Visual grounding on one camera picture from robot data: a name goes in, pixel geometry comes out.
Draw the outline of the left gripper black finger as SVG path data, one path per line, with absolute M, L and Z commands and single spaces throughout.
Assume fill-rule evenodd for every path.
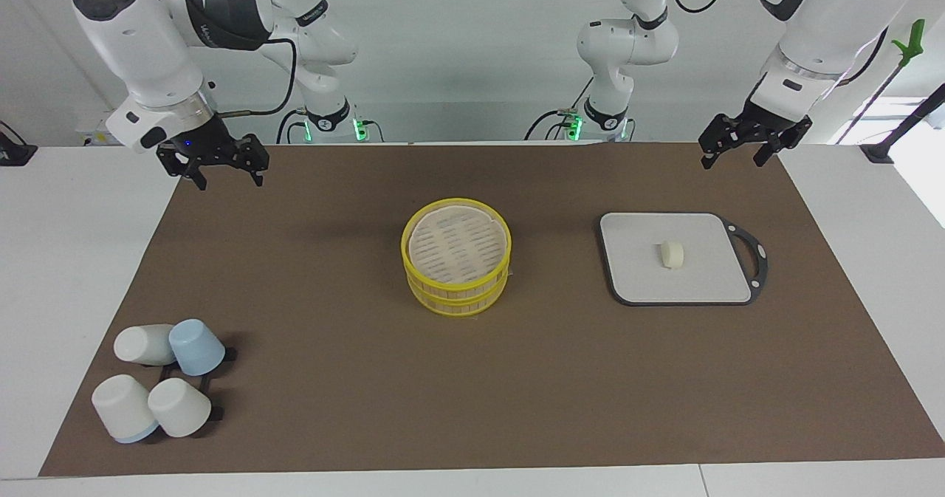
M 757 167 L 763 167 L 771 157 L 780 153 L 780 151 L 796 148 L 810 127 L 812 127 L 812 121 L 801 120 L 795 126 L 779 131 L 779 133 L 769 131 L 766 141 L 760 145 L 759 150 L 754 154 L 754 164 Z
M 712 118 L 698 137 L 698 143 L 703 153 L 700 160 L 703 168 L 712 168 L 719 156 L 743 144 L 738 134 L 740 126 L 739 120 L 732 119 L 725 114 L 716 114 Z

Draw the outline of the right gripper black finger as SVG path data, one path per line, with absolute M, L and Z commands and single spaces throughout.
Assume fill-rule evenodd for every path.
M 269 153 L 255 134 L 238 141 L 238 167 L 250 174 L 256 186 L 263 186 L 264 172 L 269 170 Z
M 208 182 L 202 173 L 202 161 L 199 158 L 182 161 L 173 146 L 158 146 L 157 157 L 168 175 L 185 178 L 199 190 L 206 190 Z

